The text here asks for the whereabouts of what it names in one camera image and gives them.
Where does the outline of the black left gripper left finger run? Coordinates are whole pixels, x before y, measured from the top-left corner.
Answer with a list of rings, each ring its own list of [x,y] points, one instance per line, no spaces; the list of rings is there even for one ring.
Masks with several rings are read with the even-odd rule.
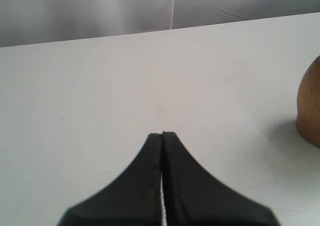
[[[107,187],[70,207],[60,226],[160,226],[162,136],[151,133],[130,165]]]

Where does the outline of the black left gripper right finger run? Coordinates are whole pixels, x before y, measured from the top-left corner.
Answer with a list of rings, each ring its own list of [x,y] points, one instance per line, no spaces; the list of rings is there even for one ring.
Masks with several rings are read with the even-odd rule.
[[[169,226],[278,226],[266,206],[206,171],[174,132],[162,133],[162,188]]]

